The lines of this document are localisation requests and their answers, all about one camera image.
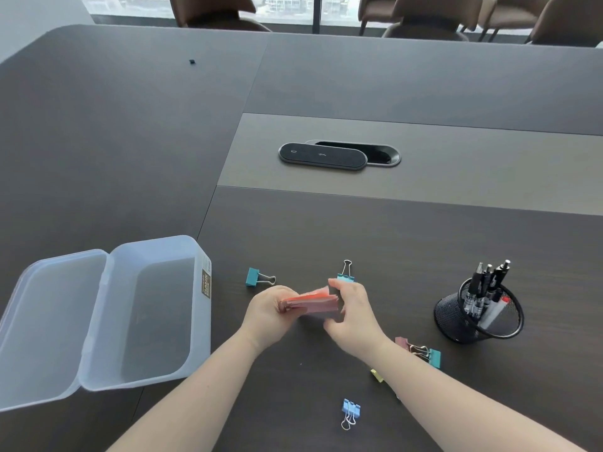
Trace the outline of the person's right hand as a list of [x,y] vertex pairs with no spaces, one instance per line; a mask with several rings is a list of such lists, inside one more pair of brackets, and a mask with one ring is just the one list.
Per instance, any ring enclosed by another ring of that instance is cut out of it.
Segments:
[[330,287],[339,291],[344,302],[342,309],[346,323],[346,338],[331,338],[343,351],[365,364],[379,366],[383,352],[392,342],[382,331],[368,299],[365,287],[357,282],[328,279]]

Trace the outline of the person's left hand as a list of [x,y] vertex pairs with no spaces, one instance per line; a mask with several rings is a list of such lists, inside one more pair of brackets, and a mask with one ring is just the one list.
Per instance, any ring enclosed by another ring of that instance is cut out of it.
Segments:
[[281,340],[297,319],[276,311],[268,288],[252,298],[239,330],[252,343],[255,353],[260,354]]

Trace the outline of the stack of pink cards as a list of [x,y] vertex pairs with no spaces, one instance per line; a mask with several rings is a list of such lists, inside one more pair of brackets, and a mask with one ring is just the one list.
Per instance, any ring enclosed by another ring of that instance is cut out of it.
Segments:
[[332,294],[328,286],[279,299],[276,304],[280,313],[296,318],[303,315],[337,313],[340,310],[339,297]]

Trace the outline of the person's left forearm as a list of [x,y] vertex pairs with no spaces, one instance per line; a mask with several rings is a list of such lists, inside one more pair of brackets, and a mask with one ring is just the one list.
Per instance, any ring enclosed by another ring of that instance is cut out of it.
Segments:
[[265,343],[241,328],[107,452],[211,452]]

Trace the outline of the person's right forearm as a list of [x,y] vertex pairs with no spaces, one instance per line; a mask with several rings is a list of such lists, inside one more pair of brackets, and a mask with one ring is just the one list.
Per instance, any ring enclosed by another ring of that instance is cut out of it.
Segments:
[[389,339],[368,353],[367,362],[443,452],[586,452]]

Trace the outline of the mauve binder clip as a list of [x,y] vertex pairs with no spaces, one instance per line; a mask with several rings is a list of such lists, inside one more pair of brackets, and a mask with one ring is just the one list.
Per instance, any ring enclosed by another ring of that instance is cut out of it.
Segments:
[[430,350],[426,346],[417,346],[411,344],[406,338],[400,336],[395,337],[394,341],[398,346],[404,348],[415,356],[420,356],[421,358],[429,358]]

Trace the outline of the light blue binder clip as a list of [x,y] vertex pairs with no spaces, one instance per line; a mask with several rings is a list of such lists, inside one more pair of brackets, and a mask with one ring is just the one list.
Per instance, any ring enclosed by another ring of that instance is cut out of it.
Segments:
[[341,428],[347,432],[356,425],[357,420],[360,417],[361,407],[360,405],[351,402],[347,398],[344,398],[341,411],[344,414],[341,422]]

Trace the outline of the black mesh pen holder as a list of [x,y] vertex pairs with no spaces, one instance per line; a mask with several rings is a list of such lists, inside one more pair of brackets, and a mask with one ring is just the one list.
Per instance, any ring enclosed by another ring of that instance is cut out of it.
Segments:
[[469,298],[470,281],[465,280],[457,292],[441,298],[435,304],[433,317],[441,333],[460,344],[473,344],[488,339],[508,340],[519,335],[525,325],[524,311],[514,293],[504,284],[499,289],[502,293],[501,302],[508,299],[508,303],[489,327],[480,327],[464,311],[464,301]]

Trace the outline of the black pen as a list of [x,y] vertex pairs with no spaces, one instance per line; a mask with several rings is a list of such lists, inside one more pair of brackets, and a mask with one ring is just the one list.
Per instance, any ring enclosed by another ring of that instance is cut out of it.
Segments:
[[510,268],[510,260],[506,259],[501,265],[497,266],[492,275],[490,286],[486,295],[485,305],[489,306],[492,301],[498,301],[503,295],[502,281],[506,277]]
[[476,271],[472,274],[469,286],[467,288],[467,298],[464,301],[464,311],[468,315],[472,315],[473,306],[476,303],[478,295],[481,292],[481,281],[483,277],[484,269],[483,263],[480,262]]
[[482,274],[481,284],[478,291],[477,299],[473,305],[472,316],[474,320],[479,321],[482,316],[482,312],[484,309],[484,304],[486,301],[486,295],[490,286],[490,282],[493,275],[493,265],[487,264],[486,270]]

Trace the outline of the white marker with red cap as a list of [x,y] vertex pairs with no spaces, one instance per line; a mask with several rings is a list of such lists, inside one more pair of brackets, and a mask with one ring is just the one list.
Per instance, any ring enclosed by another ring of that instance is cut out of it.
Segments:
[[507,295],[502,295],[498,301],[492,301],[481,316],[478,326],[484,330],[488,329],[509,303],[511,298]]

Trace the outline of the translucent plastic storage box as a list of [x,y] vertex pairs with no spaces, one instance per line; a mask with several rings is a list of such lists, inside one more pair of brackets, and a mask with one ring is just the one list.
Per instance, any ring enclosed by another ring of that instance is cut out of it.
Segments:
[[0,320],[0,412],[189,377],[210,356],[211,297],[187,235],[35,262]]

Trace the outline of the brown chair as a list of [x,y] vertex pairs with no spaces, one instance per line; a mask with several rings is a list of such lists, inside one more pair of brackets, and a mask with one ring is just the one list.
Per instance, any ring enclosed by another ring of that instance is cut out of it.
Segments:
[[255,14],[253,0],[170,0],[178,27],[271,32],[262,23],[240,17]]
[[360,0],[358,7],[358,21],[361,22],[359,37],[364,35],[367,23],[396,23],[401,20],[394,16],[396,0]]
[[549,0],[526,42],[596,47],[603,43],[603,0]]
[[383,38],[469,42],[459,25],[474,30],[483,0],[396,0],[394,18]]

